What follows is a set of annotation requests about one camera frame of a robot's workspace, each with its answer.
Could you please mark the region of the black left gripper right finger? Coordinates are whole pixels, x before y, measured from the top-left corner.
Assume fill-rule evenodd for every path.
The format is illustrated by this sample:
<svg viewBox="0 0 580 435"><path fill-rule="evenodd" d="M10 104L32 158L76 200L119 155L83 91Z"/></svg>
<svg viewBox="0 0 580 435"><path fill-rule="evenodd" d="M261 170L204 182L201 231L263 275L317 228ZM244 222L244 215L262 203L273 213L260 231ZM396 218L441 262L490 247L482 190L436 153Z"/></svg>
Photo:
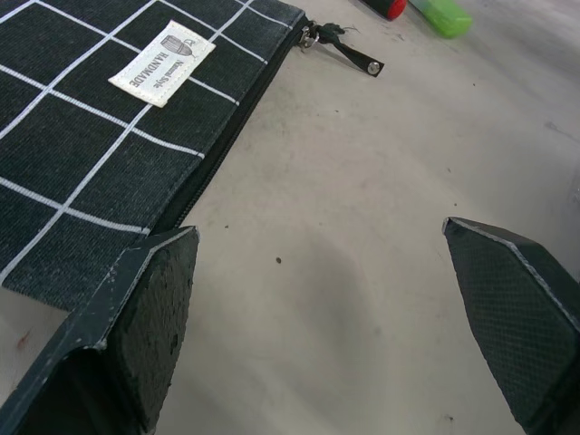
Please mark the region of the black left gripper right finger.
<svg viewBox="0 0 580 435"><path fill-rule="evenodd" d="M470 330L527 434L579 431L579 284L537 242L461 217L442 226Z"/></svg>

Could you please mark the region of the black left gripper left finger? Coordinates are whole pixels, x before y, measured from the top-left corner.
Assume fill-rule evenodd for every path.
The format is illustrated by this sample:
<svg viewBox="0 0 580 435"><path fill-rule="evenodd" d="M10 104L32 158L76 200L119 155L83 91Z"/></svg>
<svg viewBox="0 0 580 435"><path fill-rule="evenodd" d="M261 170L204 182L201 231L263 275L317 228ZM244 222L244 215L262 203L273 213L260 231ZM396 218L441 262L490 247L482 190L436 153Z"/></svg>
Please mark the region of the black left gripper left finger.
<svg viewBox="0 0 580 435"><path fill-rule="evenodd" d="M1 407L4 434L152 434L184 340L196 227L122 252Z"/></svg>

